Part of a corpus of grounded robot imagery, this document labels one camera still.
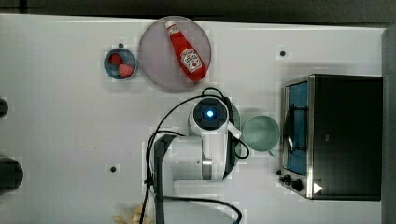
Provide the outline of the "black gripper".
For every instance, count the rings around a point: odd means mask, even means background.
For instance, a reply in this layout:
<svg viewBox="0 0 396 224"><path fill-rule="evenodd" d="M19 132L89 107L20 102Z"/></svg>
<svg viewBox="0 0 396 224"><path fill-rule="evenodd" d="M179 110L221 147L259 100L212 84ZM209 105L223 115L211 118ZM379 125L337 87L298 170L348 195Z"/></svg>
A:
<svg viewBox="0 0 396 224"><path fill-rule="evenodd" d="M233 106L228 97L224 98L224 103L228 109L229 113L229 124L234 124L234 117L233 117ZM233 136L231 132L227 132L227 147L226 147L226 163L225 163L225 170L224 170L224 179L228 177L235 166L235 147L237 145L237 140Z"/></svg>

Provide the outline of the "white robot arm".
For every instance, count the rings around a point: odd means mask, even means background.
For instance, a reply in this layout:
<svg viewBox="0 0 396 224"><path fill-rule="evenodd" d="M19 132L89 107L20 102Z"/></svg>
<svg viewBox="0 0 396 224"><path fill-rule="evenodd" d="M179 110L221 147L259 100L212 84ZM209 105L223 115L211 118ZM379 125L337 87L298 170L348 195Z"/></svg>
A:
<svg viewBox="0 0 396 224"><path fill-rule="evenodd" d="M241 132L227 97L200 96L188 115L189 133L166 133L148 153L155 224L240 224L241 211L215 199L177 195L177 181L223 181L236 165Z"/></svg>

